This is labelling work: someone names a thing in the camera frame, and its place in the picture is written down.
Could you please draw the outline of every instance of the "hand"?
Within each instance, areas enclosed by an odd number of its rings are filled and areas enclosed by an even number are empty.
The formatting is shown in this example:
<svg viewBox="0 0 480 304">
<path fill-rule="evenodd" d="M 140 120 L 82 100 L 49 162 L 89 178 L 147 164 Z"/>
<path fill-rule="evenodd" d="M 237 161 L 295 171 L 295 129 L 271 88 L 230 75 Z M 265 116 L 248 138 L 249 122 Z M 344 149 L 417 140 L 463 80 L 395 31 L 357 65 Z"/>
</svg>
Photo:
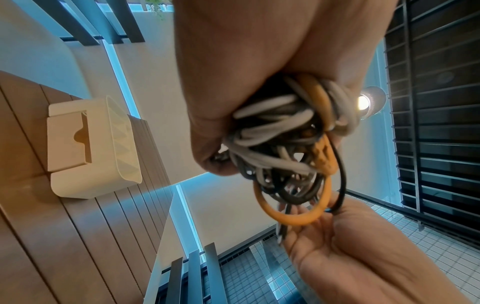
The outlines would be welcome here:
<svg viewBox="0 0 480 304">
<path fill-rule="evenodd" d="M 470 303 L 400 230 L 354 199 L 346 198 L 335 216 L 289 227 L 283 245 L 326 303 Z"/>
<path fill-rule="evenodd" d="M 175 49 L 193 156 L 205 170 L 232 112 L 278 71 L 306 72 L 358 96 L 398 0 L 175 0 Z"/>
</svg>

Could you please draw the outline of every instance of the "lamp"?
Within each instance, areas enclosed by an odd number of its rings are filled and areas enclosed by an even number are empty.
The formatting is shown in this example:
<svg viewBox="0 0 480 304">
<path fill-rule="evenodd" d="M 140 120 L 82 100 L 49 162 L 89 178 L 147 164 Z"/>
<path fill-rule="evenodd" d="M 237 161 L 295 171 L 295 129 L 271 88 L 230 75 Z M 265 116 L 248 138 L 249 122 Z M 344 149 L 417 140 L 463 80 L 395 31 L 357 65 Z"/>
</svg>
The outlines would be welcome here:
<svg viewBox="0 0 480 304">
<path fill-rule="evenodd" d="M 366 87 L 358 97 L 358 110 L 361 119 L 366 119 L 378 112 L 385 106 L 387 96 L 379 87 Z"/>
</svg>

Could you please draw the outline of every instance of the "wooden floor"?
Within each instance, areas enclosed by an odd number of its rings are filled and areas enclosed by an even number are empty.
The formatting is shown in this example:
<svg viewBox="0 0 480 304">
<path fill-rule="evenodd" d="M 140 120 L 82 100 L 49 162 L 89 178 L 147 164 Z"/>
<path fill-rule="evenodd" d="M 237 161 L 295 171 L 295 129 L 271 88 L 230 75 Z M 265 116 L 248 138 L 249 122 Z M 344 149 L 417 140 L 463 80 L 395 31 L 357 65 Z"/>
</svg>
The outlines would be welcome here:
<svg viewBox="0 0 480 304">
<path fill-rule="evenodd" d="M 77 99 L 0 72 L 0 302 L 141 303 L 172 191 L 146 121 L 131 117 L 143 182 L 80 200 L 52 193 L 49 104 Z"/>
</svg>

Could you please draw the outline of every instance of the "tangled cable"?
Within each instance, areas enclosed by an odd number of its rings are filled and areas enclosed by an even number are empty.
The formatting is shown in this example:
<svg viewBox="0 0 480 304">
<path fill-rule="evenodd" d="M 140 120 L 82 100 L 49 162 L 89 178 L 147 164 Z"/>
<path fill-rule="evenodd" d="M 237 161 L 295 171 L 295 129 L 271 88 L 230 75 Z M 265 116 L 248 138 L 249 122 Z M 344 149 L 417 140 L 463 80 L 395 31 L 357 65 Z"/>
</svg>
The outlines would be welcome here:
<svg viewBox="0 0 480 304">
<path fill-rule="evenodd" d="M 346 175 L 342 160 L 326 132 L 350 134 L 360 118 L 346 88 L 309 74 L 274 75 L 233 114 L 235 130 L 228 147 L 215 160 L 229 158 L 241 175 L 253 180 L 255 197 L 266 214 L 283 225 L 307 225 L 323 212 L 337 211 L 344 200 Z M 340 171 L 340 195 L 327 208 L 331 176 Z M 263 193 L 286 204 L 273 209 Z M 291 215 L 292 205 L 314 206 Z"/>
</svg>

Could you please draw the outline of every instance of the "wall light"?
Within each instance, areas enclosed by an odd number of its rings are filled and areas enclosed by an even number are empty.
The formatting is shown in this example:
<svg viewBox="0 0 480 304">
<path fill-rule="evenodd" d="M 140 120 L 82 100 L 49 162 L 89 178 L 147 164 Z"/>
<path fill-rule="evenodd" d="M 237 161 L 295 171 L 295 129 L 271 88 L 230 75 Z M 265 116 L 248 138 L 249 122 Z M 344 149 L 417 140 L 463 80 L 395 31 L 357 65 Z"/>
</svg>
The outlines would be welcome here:
<svg viewBox="0 0 480 304">
<path fill-rule="evenodd" d="M 385 106 L 387 96 L 379 87 L 366 87 L 360 92 L 358 109 L 360 117 L 366 119 L 378 112 Z"/>
</svg>

